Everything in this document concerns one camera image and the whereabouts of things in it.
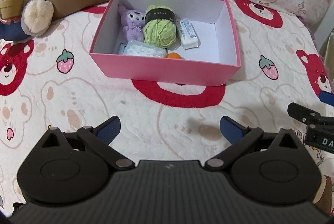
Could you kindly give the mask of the bear print bed blanket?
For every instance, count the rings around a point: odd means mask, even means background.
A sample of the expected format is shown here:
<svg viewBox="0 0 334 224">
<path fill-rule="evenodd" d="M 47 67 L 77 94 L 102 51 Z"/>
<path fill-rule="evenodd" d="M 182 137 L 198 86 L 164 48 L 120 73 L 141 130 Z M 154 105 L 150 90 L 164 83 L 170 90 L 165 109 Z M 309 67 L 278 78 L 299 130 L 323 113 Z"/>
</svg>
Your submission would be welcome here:
<svg viewBox="0 0 334 224">
<path fill-rule="evenodd" d="M 219 122 L 227 115 L 266 131 L 305 126 L 288 116 L 291 102 L 333 115 L 318 93 L 333 91 L 332 78 L 308 28 L 294 15 L 273 12 L 282 27 L 246 12 L 248 2 L 229 0 L 241 52 L 241 69 L 223 87 L 201 87 L 106 77 L 89 55 L 105 5 L 80 11 L 50 26 L 42 38 L 15 45 L 1 41 L 1 71 L 15 74 L 15 89 L 1 96 L 1 211 L 24 202 L 19 166 L 44 132 L 72 132 L 121 120 L 112 146 L 133 161 L 199 159 L 228 147 Z"/>
</svg>

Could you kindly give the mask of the pink cardboard box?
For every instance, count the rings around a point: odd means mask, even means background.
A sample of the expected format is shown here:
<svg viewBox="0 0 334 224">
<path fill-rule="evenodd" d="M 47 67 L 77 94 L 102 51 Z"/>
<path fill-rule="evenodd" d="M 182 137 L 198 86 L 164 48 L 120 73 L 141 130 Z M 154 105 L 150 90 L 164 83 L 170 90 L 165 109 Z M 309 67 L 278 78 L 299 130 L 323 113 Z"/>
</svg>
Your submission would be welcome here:
<svg viewBox="0 0 334 224">
<path fill-rule="evenodd" d="M 109 0 L 89 53 L 119 79 L 219 86 L 241 67 L 229 0 Z"/>
</svg>

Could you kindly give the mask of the gold satin curtain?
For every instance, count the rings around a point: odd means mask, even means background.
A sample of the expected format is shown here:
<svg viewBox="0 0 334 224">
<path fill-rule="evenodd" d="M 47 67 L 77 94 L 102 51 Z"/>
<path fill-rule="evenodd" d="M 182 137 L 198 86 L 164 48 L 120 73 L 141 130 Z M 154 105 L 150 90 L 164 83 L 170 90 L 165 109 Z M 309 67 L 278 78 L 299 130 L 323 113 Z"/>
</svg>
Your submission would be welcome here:
<svg viewBox="0 0 334 224">
<path fill-rule="evenodd" d="M 334 31 L 331 31 L 327 38 L 327 41 L 322 45 L 320 49 L 320 54 L 324 60 L 324 64 L 333 70 L 333 60 L 334 60 Z"/>
</svg>

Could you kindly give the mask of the orange makeup sponge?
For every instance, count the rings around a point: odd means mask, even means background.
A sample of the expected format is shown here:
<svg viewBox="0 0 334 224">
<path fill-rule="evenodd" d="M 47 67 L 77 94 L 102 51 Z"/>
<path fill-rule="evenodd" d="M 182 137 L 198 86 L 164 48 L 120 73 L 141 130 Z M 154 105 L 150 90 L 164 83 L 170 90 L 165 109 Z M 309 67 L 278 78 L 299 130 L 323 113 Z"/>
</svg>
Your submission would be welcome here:
<svg viewBox="0 0 334 224">
<path fill-rule="evenodd" d="M 170 58 L 170 59 L 182 59 L 180 54 L 178 54 L 176 52 L 170 52 L 166 57 Z"/>
</svg>

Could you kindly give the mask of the purple plush toy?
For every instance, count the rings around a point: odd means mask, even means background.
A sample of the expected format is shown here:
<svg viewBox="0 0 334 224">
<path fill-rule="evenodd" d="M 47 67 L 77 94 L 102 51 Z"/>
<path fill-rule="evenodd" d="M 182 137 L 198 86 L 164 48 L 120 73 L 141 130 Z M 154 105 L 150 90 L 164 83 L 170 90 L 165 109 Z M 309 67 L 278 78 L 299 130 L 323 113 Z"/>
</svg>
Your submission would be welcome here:
<svg viewBox="0 0 334 224">
<path fill-rule="evenodd" d="M 127 9 L 122 4 L 118 5 L 118 13 L 121 16 L 122 30 L 127 41 L 144 42 L 145 13 Z"/>
</svg>

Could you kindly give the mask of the green yarn ball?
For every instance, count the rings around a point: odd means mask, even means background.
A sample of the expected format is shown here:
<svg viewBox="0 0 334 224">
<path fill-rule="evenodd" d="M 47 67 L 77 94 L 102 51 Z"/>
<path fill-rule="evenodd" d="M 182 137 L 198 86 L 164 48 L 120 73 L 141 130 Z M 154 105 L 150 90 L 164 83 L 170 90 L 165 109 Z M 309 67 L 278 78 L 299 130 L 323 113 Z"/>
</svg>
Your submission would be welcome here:
<svg viewBox="0 0 334 224">
<path fill-rule="evenodd" d="M 146 9 L 144 42 L 160 48 L 169 48 L 176 41 L 176 15 L 167 6 L 150 5 Z"/>
</svg>

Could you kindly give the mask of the clear box orange label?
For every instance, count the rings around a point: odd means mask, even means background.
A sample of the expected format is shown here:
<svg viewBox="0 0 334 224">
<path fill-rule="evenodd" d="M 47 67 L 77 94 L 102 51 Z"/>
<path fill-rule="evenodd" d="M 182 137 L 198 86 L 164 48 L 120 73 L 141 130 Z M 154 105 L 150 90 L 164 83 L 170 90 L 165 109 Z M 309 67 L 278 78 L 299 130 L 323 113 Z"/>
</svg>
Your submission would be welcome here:
<svg viewBox="0 0 334 224">
<path fill-rule="evenodd" d="M 120 43 L 118 54 L 128 56 L 163 58 L 166 57 L 167 51 L 164 48 L 149 45 L 141 41 L 130 40 L 126 44 Z"/>
</svg>

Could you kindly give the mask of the white blue tissue pack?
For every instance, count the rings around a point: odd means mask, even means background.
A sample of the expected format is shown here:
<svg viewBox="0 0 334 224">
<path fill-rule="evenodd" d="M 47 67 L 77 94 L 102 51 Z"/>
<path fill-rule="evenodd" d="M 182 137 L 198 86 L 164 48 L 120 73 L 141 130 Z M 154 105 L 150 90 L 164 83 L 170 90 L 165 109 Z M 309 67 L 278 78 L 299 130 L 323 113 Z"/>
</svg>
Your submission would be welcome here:
<svg viewBox="0 0 334 224">
<path fill-rule="evenodd" d="M 200 43 L 195 29 L 188 19 L 177 20 L 176 22 L 178 36 L 181 46 L 185 50 L 198 48 Z"/>
</svg>

